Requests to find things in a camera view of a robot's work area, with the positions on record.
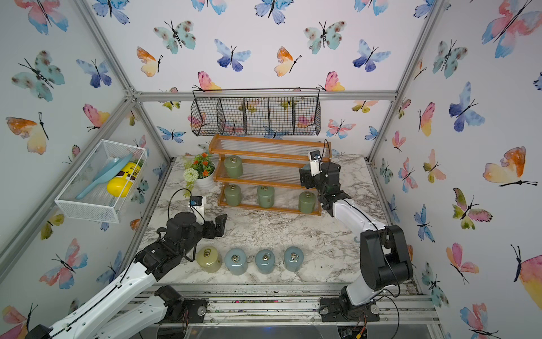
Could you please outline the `green canister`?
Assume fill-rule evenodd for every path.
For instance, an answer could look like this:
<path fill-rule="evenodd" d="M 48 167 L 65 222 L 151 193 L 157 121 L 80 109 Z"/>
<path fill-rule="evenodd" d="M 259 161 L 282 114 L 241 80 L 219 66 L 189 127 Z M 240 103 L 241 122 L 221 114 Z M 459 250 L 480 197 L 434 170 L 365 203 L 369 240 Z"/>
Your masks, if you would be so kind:
<path fill-rule="evenodd" d="M 224 188 L 224 197 L 228 206 L 239 206 L 242 200 L 241 187 L 229 184 Z"/>
<path fill-rule="evenodd" d="M 257 202 L 261 208 L 272 208 L 275 204 L 275 188 L 272 186 L 259 186 L 257 189 Z"/>
<path fill-rule="evenodd" d="M 239 178 L 243 175 L 243 160 L 237 155 L 231 155 L 224 160 L 224 167 L 227 176 L 232 179 Z"/>
<path fill-rule="evenodd" d="M 298 209 L 303 214 L 311 214 L 315 210 L 316 195 L 313 192 L 306 191 L 300 193 Z"/>

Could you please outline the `yellow canister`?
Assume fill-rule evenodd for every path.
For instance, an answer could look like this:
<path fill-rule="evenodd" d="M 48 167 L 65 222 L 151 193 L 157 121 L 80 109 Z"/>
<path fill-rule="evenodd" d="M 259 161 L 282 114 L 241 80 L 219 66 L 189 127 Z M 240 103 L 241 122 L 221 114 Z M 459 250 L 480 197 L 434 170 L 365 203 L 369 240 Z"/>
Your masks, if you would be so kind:
<path fill-rule="evenodd" d="M 196 261 L 205 272 L 215 273 L 222 266 L 222 255 L 215 247 L 207 246 L 196 254 Z"/>

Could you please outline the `blue canister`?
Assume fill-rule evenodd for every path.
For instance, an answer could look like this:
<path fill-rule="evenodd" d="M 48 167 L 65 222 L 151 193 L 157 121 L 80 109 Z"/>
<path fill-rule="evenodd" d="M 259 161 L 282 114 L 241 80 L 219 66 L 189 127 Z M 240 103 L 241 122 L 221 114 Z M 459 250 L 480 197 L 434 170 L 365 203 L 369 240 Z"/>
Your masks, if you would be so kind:
<path fill-rule="evenodd" d="M 262 249 L 255 256 L 255 265 L 264 275 L 271 274 L 275 269 L 275 254 L 270 249 Z"/>
<path fill-rule="evenodd" d="M 243 275 L 248 269 L 247 255 L 243 249 L 230 249 L 224 256 L 224 264 L 233 275 Z"/>
<path fill-rule="evenodd" d="M 289 247 L 284 252 L 284 265 L 288 271 L 298 272 L 304 261 L 303 251 L 299 247 Z"/>

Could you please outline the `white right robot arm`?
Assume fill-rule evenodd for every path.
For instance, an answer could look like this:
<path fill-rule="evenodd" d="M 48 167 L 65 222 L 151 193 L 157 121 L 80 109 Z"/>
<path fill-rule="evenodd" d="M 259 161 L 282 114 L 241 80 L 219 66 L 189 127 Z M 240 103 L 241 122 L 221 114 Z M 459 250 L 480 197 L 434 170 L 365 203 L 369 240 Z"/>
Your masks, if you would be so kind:
<path fill-rule="evenodd" d="M 312 162 L 299 170 L 299 176 L 304 188 L 317 190 L 323 210 L 358 237 L 361 275 L 342 294 L 353 308 L 370 304 L 383 290 L 411 280 L 414 270 L 403 229 L 381 223 L 362 210 L 342 190 L 340 170 L 334 162 Z"/>

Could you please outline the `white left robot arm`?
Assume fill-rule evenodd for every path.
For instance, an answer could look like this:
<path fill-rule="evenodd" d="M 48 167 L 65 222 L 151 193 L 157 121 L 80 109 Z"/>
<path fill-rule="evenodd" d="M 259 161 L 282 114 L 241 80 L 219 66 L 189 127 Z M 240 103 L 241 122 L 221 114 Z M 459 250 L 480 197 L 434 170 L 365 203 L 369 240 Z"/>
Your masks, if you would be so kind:
<path fill-rule="evenodd" d="M 35 326 L 27 338 L 130 338 L 163 320 L 187 324 L 190 317 L 195 316 L 197 321 L 202 321 L 198 309 L 206 303 L 186 302 L 169 285 L 159 288 L 135 309 L 124 314 L 120 311 L 189 254 L 195 254 L 200 240 L 222 237 L 226 222 L 225 214 L 203 223 L 198 223 L 192 212 L 176 214 L 165 227 L 158 229 L 158 239 L 140 250 L 106 288 L 52 326 Z"/>

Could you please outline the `wooden three-tier shelf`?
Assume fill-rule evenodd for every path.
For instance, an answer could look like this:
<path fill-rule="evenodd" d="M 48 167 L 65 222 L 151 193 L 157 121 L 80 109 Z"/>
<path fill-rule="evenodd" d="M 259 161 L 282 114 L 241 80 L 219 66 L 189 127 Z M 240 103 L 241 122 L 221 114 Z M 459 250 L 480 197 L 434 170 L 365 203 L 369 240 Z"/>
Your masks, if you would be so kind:
<path fill-rule="evenodd" d="M 328 142 L 288 141 L 247 136 L 217 134 L 210 142 L 209 151 L 219 156 L 215 181 L 222 184 L 218 205 L 227 207 L 224 188 L 238 186 L 272 186 L 280 189 L 302 190 L 299 169 L 309 164 L 311 151 L 322 151 L 323 160 L 331 161 L 332 147 Z M 224 160 L 237 155 L 243 160 L 244 173 L 236 179 L 229 178 Z"/>

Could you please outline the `white pot with flowers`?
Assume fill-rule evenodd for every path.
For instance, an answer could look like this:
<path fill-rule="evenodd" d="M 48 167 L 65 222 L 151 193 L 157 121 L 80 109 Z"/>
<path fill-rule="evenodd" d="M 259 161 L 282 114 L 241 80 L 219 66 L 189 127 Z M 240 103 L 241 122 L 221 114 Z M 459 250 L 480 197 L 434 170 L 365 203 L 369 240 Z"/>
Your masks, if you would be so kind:
<path fill-rule="evenodd" d="M 183 178 L 193 194 L 205 196 L 215 186 L 216 165 L 209 152 L 183 157 Z"/>

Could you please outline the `yellow bottle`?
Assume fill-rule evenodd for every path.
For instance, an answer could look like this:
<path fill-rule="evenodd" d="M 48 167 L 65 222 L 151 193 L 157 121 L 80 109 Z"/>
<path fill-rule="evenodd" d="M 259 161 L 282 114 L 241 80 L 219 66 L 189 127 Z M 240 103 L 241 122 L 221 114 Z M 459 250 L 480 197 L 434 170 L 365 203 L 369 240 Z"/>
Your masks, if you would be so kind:
<path fill-rule="evenodd" d="M 128 162 L 117 175 L 107 183 L 107 192 L 117 198 L 126 198 L 133 186 L 141 166 Z"/>

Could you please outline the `teal dustpan scoop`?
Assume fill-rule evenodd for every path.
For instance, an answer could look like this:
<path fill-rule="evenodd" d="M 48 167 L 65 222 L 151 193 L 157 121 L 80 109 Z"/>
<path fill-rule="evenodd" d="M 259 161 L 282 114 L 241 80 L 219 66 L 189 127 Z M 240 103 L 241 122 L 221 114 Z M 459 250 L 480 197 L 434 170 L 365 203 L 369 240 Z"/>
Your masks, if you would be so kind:
<path fill-rule="evenodd" d="M 96 175 L 93 181 L 76 196 L 77 200 L 85 198 L 94 188 L 100 184 L 105 184 L 115 176 L 131 161 L 132 155 L 123 158 L 114 158 L 109 161 Z"/>

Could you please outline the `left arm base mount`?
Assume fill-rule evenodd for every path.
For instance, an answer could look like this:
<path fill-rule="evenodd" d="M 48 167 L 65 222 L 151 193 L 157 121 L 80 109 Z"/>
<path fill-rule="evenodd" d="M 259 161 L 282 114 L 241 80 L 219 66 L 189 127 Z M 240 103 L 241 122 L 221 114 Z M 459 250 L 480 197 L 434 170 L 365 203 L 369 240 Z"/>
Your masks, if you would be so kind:
<path fill-rule="evenodd" d="M 206 299 L 183 297 L 169 285 L 158 288 L 154 295 L 159 297 L 166 307 L 165 317 L 159 323 L 188 326 L 204 322 L 208 305 Z"/>

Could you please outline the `white mesh wall basket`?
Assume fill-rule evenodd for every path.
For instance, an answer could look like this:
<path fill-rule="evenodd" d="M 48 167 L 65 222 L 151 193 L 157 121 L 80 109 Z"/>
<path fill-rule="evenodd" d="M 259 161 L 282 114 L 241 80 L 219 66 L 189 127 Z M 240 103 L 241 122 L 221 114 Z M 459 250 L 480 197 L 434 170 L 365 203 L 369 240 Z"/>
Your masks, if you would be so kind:
<path fill-rule="evenodd" d="M 121 209 L 141 181 L 147 159 L 146 148 L 103 139 L 54 202 L 68 218 L 119 223 Z"/>

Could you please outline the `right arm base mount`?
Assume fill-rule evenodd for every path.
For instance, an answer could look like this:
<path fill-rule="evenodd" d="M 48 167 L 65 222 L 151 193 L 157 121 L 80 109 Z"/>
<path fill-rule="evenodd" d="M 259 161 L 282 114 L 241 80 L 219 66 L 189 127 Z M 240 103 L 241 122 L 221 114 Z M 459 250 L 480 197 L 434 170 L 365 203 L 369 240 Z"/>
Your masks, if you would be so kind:
<path fill-rule="evenodd" d="M 354 306 L 345 293 L 338 297 L 321 298 L 318 314 L 322 322 L 377 322 L 380 311 L 374 301 L 365 305 Z"/>

